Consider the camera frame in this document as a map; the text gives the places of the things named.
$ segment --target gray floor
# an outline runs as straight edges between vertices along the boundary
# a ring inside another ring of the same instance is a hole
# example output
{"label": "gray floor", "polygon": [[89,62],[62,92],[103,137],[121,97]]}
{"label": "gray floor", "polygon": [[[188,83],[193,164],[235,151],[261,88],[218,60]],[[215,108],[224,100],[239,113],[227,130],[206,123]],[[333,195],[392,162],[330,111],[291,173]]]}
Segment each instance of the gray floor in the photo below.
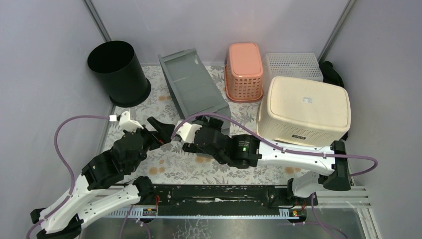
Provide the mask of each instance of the gray floor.
{"label": "gray floor", "polygon": [[[353,209],[317,209],[323,223],[340,228],[350,239],[365,238],[357,213]],[[312,213],[308,222],[315,222]],[[118,239],[123,219],[102,218],[90,225],[82,239]],[[331,239],[320,226],[292,226],[285,220],[171,220],[155,219],[148,225],[155,239]],[[122,239],[146,239],[146,228],[128,220]]]}

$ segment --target gray wall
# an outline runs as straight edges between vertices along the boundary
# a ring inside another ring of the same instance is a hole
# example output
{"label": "gray wall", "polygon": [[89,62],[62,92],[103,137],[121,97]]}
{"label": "gray wall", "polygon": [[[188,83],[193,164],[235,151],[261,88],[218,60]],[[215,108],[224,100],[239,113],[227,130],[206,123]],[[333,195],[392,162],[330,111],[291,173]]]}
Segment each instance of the gray wall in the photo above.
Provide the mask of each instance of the gray wall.
{"label": "gray wall", "polygon": [[133,45],[141,64],[196,48],[222,64],[230,44],[261,53],[321,53],[348,0],[93,0],[112,39]]}
{"label": "gray wall", "polygon": [[[0,238],[24,238],[29,213],[69,188],[53,146],[57,126],[71,116],[108,113],[110,102],[86,66],[101,43],[81,0],[2,1]],[[75,174],[95,155],[104,125],[82,119],[60,133],[59,146]]]}
{"label": "gray wall", "polygon": [[[360,0],[328,55],[352,108],[349,153],[379,167],[368,189],[384,239],[422,235],[422,1]],[[352,162],[354,172],[370,163]]]}

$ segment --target black cylindrical bin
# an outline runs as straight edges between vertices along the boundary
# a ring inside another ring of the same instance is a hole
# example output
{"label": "black cylindrical bin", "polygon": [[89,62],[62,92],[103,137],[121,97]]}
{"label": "black cylindrical bin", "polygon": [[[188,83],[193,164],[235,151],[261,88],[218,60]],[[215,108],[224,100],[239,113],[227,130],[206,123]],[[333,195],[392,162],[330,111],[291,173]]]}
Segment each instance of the black cylindrical bin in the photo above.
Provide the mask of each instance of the black cylindrical bin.
{"label": "black cylindrical bin", "polygon": [[88,66],[111,102],[119,107],[136,106],[151,92],[135,50],[127,42],[109,41],[97,46],[88,56]]}

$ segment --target floral tablecloth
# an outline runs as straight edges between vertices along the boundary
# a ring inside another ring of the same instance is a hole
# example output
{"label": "floral tablecloth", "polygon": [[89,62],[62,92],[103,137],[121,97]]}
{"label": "floral tablecloth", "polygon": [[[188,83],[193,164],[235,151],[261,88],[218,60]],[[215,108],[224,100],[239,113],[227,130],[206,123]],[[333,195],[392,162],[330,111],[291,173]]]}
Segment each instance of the floral tablecloth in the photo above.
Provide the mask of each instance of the floral tablecloth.
{"label": "floral tablecloth", "polygon": [[[237,104],[230,102],[224,91],[224,67],[206,67],[221,94],[228,102],[231,117],[249,129],[256,130],[256,115],[259,102]],[[148,117],[155,117],[163,123],[174,123],[180,119],[171,100],[164,75],[160,66],[142,67],[145,76],[151,82],[151,94],[146,101],[135,106],[136,120],[145,124],[147,129],[154,130],[146,121]],[[115,113],[120,114],[124,109],[116,107]],[[230,127],[230,134],[241,134],[244,131],[234,125]],[[105,140],[104,149],[112,147],[113,142],[123,135],[118,124],[112,124]],[[292,177],[300,177],[304,170],[283,166],[237,169],[220,165],[211,158],[198,157],[193,153],[182,151],[180,142],[171,142],[159,149],[148,152],[148,157],[141,162],[136,172],[125,176],[124,181],[130,181],[139,176],[148,176],[155,184],[262,184],[286,185]]]}

